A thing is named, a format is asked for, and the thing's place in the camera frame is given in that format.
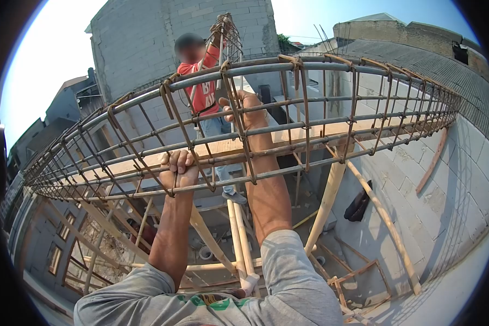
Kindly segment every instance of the sneaker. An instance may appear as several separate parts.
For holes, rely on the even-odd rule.
[[[230,199],[231,201],[239,205],[244,205],[248,201],[246,197],[243,197],[239,192],[234,192],[232,195],[223,192],[221,196],[223,196],[226,199]]]

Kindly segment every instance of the gray shirt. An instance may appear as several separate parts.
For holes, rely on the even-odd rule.
[[[299,235],[275,231],[261,246],[264,298],[175,294],[172,278],[150,264],[92,292],[74,307],[75,325],[342,325],[337,298],[313,269]]]

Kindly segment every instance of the worker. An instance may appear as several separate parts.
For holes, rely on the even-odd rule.
[[[254,94],[238,91],[245,108],[260,105]],[[228,100],[220,99],[224,110]],[[225,120],[231,121],[232,115]],[[267,127],[261,111],[244,114],[247,130]],[[274,147],[269,133],[248,136],[252,151]],[[186,150],[164,156],[159,173],[166,187],[198,182],[198,169]],[[275,155],[254,156],[254,173],[279,169]],[[332,289],[313,269],[299,235],[292,230],[291,203],[283,176],[246,184],[255,235],[261,247],[268,295],[239,298],[227,293],[175,294],[187,268],[188,228],[193,192],[167,196],[149,261],[123,281],[78,300],[75,325],[342,325]]]
[[[200,69],[212,68],[218,63],[220,54],[221,43],[221,31],[214,31],[214,39],[209,45],[205,53],[205,42],[203,38],[194,33],[186,33],[178,37],[174,45],[176,56],[181,60],[181,64],[178,67],[178,74],[188,75],[195,73]],[[187,87],[187,93],[189,96],[192,93],[193,87]],[[215,82],[204,82],[196,86],[196,92],[192,100],[192,114],[199,117],[207,114],[219,112],[221,110],[217,101],[215,100]],[[230,123],[225,121],[222,117],[212,118],[199,122],[203,134],[205,137],[217,136],[219,134],[228,134],[231,131]],[[219,177],[220,181],[230,179],[230,173],[233,167],[229,165],[222,165],[215,167],[215,173]],[[247,199],[239,192],[236,192],[234,187],[223,186],[222,196],[226,199],[243,205],[246,204]]]
[[[139,223],[137,223],[135,220],[129,218],[127,219],[127,222],[129,223],[130,226],[132,226],[132,228],[138,233],[140,231],[140,225]],[[145,225],[144,229],[143,229],[143,232],[141,233],[141,238],[143,240],[145,240],[148,244],[152,245],[152,242],[154,241],[154,238],[156,237],[156,229],[151,227],[150,225]],[[133,243],[133,244],[136,244],[136,237],[131,234],[130,235],[130,241]],[[141,250],[145,251],[147,254],[150,254],[150,250],[144,246],[141,241],[140,243],[137,245]]]

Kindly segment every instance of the rebar cage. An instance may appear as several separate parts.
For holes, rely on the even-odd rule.
[[[269,178],[294,172],[309,172],[312,167],[345,163],[345,160],[362,156],[373,155],[377,151],[392,150],[393,147],[408,144],[409,141],[427,137],[452,123],[461,103],[461,96],[444,85],[425,76],[416,74],[405,68],[399,68],[389,63],[377,62],[367,58],[345,59],[332,54],[323,54],[319,57],[291,57],[279,55],[274,58],[257,59],[246,62],[242,60],[242,44],[239,33],[231,22],[229,15],[221,15],[217,23],[211,28],[212,34],[207,39],[208,44],[213,40],[216,31],[225,31],[223,39],[227,46],[226,54],[223,46],[220,47],[220,65],[198,72],[181,76],[173,74],[157,87],[140,92],[130,92],[106,108],[99,108],[83,121],[77,122],[46,149],[26,171],[26,185],[39,195],[51,199],[66,201],[106,201],[132,198],[145,198],[158,195],[173,196],[175,193],[190,192],[193,190],[209,189],[215,191],[217,187],[237,183],[255,182],[258,179]],[[343,71],[351,73],[352,95],[329,96],[326,87],[323,87],[321,97],[309,98],[306,91],[306,70],[321,70],[323,82],[326,81],[327,71]],[[289,98],[287,92],[286,71],[293,72],[293,85],[296,98]],[[262,104],[252,108],[244,108],[242,103],[236,101],[234,94],[237,91],[234,77],[243,75],[279,72],[280,83],[284,93],[284,101]],[[360,96],[359,80],[362,74],[380,76],[380,90],[375,96]],[[203,116],[193,116],[182,120],[178,112],[174,92],[184,93],[192,106],[191,98],[186,91],[187,87],[194,87],[204,82],[216,81],[222,83],[227,90],[231,111],[218,112]],[[406,87],[407,95],[398,96],[398,87]],[[302,88],[302,97],[298,96]],[[160,96],[165,104],[168,114],[176,123],[166,127],[154,128],[142,103]],[[358,115],[357,103],[361,100],[377,101],[374,114]],[[350,101],[349,115],[341,117],[327,117],[326,103]],[[395,103],[404,102],[403,110],[396,112]],[[309,120],[309,103],[322,102],[322,119]],[[297,106],[297,119],[290,117],[288,105]],[[299,107],[302,104],[304,119],[300,119]],[[243,114],[263,109],[279,109],[285,107],[286,124],[269,126],[253,130],[244,130]],[[121,124],[118,122],[120,113],[130,109],[139,109],[143,114],[151,132],[138,137],[129,138]],[[197,124],[200,121],[233,114],[236,129],[232,133],[212,137],[190,139],[186,126]],[[111,144],[105,149],[98,149],[98,144],[91,137],[91,130],[100,124],[109,124],[116,134],[118,143]],[[163,133],[179,129],[184,135],[183,142],[165,145],[161,136]],[[254,134],[281,133],[287,135],[287,140],[274,142],[275,147],[264,151],[253,152],[248,145],[248,137]],[[161,146],[138,151],[134,146],[137,142],[156,137]],[[391,141],[382,139],[392,137]],[[374,139],[371,148],[365,148],[361,141]],[[233,151],[214,152],[217,142],[232,141],[235,143]],[[358,144],[360,151],[352,151]],[[331,147],[340,146],[340,150],[333,151]],[[314,149],[328,150],[332,158],[310,161],[310,151]],[[113,150],[125,149],[127,155],[111,158]],[[203,183],[188,187],[163,188],[159,180],[159,173],[168,169],[155,162],[163,153],[178,149],[188,149],[194,156],[196,165],[200,169]],[[73,157],[72,152],[80,153],[80,157]],[[251,159],[262,155],[286,155],[305,152],[306,161],[302,162],[297,156],[297,164],[275,171],[255,174]],[[246,162],[250,170],[248,176],[237,177],[231,180],[215,180],[214,173],[209,179],[203,172],[204,168],[235,162]],[[153,179],[156,187],[142,189],[143,179]],[[127,191],[122,183],[132,182],[135,190]]]

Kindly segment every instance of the hand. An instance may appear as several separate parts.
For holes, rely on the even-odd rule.
[[[194,162],[194,157],[187,150],[173,151],[168,157],[165,153],[161,159],[161,166],[170,165],[169,171],[159,173],[159,180],[166,188],[174,188],[174,174],[177,172],[176,187],[186,187],[198,183],[199,169]]]
[[[253,106],[259,106],[262,103],[259,101],[257,96],[252,93],[245,92],[243,90],[238,90],[237,91],[237,100],[241,100],[243,102],[243,107],[245,108],[251,108]],[[223,107],[223,111],[231,111],[232,109],[230,108],[230,101],[226,98],[220,98],[219,99],[219,104]],[[265,110],[258,110],[258,111],[253,111],[253,112],[247,112],[244,114],[244,128],[246,130],[250,129],[256,129],[256,128],[261,128],[261,127],[267,127],[268,123],[266,121],[265,117]],[[231,122],[234,120],[234,115],[225,115],[225,120],[228,122]]]

